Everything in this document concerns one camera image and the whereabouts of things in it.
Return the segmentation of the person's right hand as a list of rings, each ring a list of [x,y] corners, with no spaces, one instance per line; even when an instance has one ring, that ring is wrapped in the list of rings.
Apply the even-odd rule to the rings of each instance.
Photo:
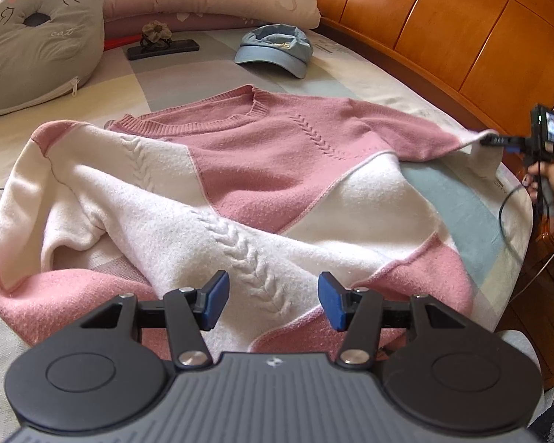
[[[522,178],[522,185],[533,203],[536,203],[538,196],[538,186],[540,179],[547,180],[550,188],[554,192],[554,164],[547,162],[534,163],[526,170],[526,175]]]

